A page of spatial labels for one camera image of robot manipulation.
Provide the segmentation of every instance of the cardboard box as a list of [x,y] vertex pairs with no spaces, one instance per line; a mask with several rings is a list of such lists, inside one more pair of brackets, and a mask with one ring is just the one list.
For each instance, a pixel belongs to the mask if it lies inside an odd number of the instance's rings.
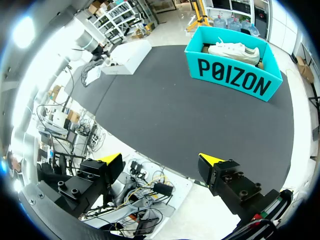
[[56,85],[54,86],[53,90],[52,91],[49,91],[49,97],[55,102],[56,99],[57,99],[57,96],[60,92],[60,89],[61,89],[61,86],[59,85]]
[[144,38],[144,34],[142,33],[142,31],[140,29],[138,29],[137,31],[135,31],[135,35],[139,38],[139,39],[143,39]]
[[297,60],[297,67],[299,70],[299,73],[304,77],[309,83],[313,83],[315,80],[315,77],[311,71],[311,68],[307,65],[306,61],[302,59],[301,56],[296,57]]
[[109,6],[109,4],[110,3],[108,1],[105,1],[105,2],[101,3],[100,8],[105,11],[109,11],[109,10],[111,10],[111,6]]
[[144,29],[146,30],[147,34],[149,35],[153,31],[153,29],[155,29],[155,24],[153,22],[150,22],[146,26],[144,26]]
[[101,2],[99,1],[94,1],[88,8],[89,12],[92,14],[95,14],[98,9],[100,8]]
[[98,17],[101,17],[103,14],[104,14],[104,10],[100,7],[96,12],[95,14],[98,16]]
[[68,117],[66,119],[68,119],[68,120],[70,120],[70,122],[76,124],[77,122],[79,122],[80,114],[78,114],[77,112],[75,112],[73,110],[70,110]]
[[[258,48],[264,70],[235,59],[203,53],[204,44],[242,43],[250,49]],[[268,102],[283,79],[270,45],[258,38],[225,28],[199,26],[184,50],[190,75],[249,94]]]
[[313,75],[313,73],[312,73],[312,71],[311,71],[311,68],[310,68],[308,65],[305,65],[304,71],[303,71],[303,73],[302,73],[302,76],[305,77],[305,79],[306,79],[309,83],[311,83],[311,84],[314,83],[315,77],[314,77],[314,75]]
[[305,69],[306,62],[300,56],[297,56],[296,60],[298,61],[296,65],[298,67],[299,73],[302,74]]

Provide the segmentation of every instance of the laboratory room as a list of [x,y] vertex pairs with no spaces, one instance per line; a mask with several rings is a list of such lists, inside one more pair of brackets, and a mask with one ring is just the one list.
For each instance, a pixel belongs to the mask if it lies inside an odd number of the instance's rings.
[[296,6],[1,9],[0,178],[28,231],[271,240],[304,224],[295,216],[318,180],[320,61],[317,27]]

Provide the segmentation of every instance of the white box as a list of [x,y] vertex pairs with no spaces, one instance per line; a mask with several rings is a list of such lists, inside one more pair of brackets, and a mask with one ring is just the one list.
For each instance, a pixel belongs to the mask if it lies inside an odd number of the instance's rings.
[[151,50],[148,40],[137,40],[117,46],[110,54],[115,66],[106,66],[101,70],[107,75],[133,75]]

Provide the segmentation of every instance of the desk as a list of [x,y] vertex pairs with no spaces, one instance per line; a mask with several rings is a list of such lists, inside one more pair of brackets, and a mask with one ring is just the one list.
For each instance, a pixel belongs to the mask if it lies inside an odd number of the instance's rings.
[[[263,194],[279,191],[290,169],[294,140],[287,77],[282,74],[282,85],[264,102],[191,78],[185,47],[153,47],[134,75],[115,76],[99,105],[91,106],[97,108],[96,121],[130,147],[187,177],[203,181],[198,154],[206,153],[237,161],[249,179],[262,184]],[[101,79],[92,84],[73,99],[88,105],[87,96],[95,94],[89,88],[106,83]]]

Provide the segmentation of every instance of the robotic arm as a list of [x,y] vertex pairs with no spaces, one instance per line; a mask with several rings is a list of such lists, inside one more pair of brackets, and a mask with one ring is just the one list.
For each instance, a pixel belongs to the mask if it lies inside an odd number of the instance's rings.
[[[91,209],[101,194],[104,196],[103,205],[107,203],[111,185],[123,167],[121,154],[106,161],[87,159],[80,164],[77,176],[58,183],[58,192],[44,182],[38,185],[31,183],[20,192],[19,198],[30,218],[50,238],[89,239],[95,236],[95,239],[127,239],[95,228],[95,218],[86,223],[77,219]],[[263,196],[261,185],[245,177],[239,167],[233,160],[199,154],[198,169],[212,195],[220,196],[230,211],[241,219],[237,228],[225,239],[267,239],[276,231],[272,221],[285,212],[293,194],[288,190],[280,193],[271,190]],[[133,205],[142,207],[142,200],[137,200]],[[101,218],[112,224],[134,211],[126,205]]]

